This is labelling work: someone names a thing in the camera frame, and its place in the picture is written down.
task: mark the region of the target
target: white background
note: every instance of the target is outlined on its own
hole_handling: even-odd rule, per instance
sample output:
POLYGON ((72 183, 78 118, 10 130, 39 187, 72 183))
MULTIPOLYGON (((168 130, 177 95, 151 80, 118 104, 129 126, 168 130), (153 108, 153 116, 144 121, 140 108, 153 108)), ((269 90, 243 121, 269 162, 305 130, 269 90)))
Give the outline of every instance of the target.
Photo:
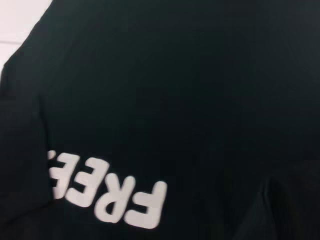
POLYGON ((0 0, 0 72, 52 0, 0 0))

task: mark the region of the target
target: white surface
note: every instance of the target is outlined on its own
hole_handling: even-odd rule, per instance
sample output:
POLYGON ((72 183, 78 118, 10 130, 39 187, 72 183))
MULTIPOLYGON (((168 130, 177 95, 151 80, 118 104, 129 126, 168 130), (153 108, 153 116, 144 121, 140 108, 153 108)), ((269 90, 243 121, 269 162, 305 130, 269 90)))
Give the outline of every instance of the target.
POLYGON ((0 0, 0 72, 52 0, 0 0))

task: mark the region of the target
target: white wall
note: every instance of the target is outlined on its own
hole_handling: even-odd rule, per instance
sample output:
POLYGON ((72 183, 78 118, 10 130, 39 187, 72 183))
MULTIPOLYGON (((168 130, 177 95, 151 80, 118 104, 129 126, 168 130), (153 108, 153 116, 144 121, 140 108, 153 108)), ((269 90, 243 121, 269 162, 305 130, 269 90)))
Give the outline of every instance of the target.
POLYGON ((0 72, 52 0, 0 0, 0 72))

